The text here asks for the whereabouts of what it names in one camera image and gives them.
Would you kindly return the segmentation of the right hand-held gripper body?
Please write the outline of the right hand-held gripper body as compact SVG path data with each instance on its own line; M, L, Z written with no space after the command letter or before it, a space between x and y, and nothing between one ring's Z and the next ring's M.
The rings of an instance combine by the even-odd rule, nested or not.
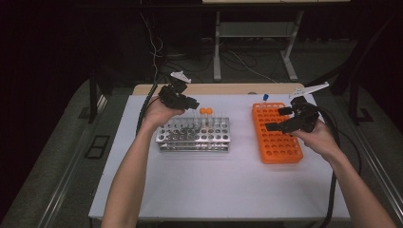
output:
M290 132L296 130L303 130L305 132L312 132L315 128L317 119L319 117L318 107L306 101L305 95L319 91L329 86L328 82L320 85L312 85L303 88L296 88L295 91L289 95L291 99L292 111L294 117L290 119Z

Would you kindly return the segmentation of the black metal stand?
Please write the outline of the black metal stand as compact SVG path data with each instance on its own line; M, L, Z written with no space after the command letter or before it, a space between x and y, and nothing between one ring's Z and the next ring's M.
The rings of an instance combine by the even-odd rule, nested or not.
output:
M349 98L349 116L354 124L371 122L373 119L365 108L358 107L359 95L359 70L366 55L371 49L374 36L374 27L370 22L363 25L362 34L356 44L356 60L351 73L350 98Z

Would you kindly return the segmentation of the grey desk with metal frame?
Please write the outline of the grey desk with metal frame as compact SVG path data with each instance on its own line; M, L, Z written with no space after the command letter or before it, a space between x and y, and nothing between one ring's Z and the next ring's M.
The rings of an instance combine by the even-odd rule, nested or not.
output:
M221 38L286 38L287 46L280 54L281 61L285 67L287 75L291 81L297 80L297 74L293 67L290 55L297 39L300 24L303 19L305 9L302 7L323 6L326 4L344 4L350 0L201 0L205 6L223 5L224 7L238 6L246 10L247 6L257 7L260 10L268 7L297 7L297 12L293 20L283 20L279 22L229 22L222 21L222 9L216 10L214 55L213 55L213 79L215 82L221 81Z

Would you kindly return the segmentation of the person's right hand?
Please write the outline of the person's right hand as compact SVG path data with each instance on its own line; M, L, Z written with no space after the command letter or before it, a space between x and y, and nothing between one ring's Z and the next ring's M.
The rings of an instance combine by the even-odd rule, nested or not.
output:
M300 138L307 147L318 153L327 162L332 162L341 154L331 131L321 120L317 120L312 132L296 130L291 135Z

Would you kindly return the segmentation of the black floor socket cover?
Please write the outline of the black floor socket cover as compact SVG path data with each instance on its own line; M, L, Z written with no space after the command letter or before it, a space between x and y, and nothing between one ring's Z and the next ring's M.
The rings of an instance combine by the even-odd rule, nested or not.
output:
M96 135L87 152L85 153L86 159L99 160L105 153L109 141L108 135Z

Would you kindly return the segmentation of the orange plastic test tube rack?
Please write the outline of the orange plastic test tube rack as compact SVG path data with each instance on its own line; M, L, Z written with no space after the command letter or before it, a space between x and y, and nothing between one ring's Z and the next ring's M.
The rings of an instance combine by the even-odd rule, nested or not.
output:
M280 115L283 103L255 103L252 118L257 135L260 159L263 163L298 163L303 158L298 139L279 130L268 130L267 124L279 124L290 119L288 114Z

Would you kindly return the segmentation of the white table mat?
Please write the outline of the white table mat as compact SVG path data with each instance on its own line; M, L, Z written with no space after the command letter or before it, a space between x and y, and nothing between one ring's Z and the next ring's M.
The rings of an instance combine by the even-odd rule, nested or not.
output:
M260 160L252 119L258 95L200 95L230 120L226 153L168 152L150 145L140 220L320 220L332 168L309 148L298 163Z

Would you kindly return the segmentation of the silver metal test tube rack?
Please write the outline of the silver metal test tube rack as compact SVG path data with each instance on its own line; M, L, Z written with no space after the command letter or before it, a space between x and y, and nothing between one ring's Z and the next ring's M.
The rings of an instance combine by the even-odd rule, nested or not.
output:
M174 118L156 133L156 143L161 152L215 152L228 153L231 142L230 121L215 125L202 125L199 118L198 126L193 125L193 118Z

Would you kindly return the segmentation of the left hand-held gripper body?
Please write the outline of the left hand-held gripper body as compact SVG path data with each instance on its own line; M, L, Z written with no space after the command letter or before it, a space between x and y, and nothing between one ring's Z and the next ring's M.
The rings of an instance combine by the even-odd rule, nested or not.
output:
M169 82L169 85L164 85L160 90L159 98L169 108L182 109L183 104L187 103L187 97L182 93L191 80L182 71L178 71L170 74Z

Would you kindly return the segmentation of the person's left hand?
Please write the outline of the person's left hand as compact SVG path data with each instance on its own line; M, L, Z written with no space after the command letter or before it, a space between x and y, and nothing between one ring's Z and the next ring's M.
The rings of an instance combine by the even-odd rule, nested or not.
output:
M166 124L171 118L180 116L183 113L183 109L169 108L161 102L159 97L154 96L147 105L143 124L158 127Z

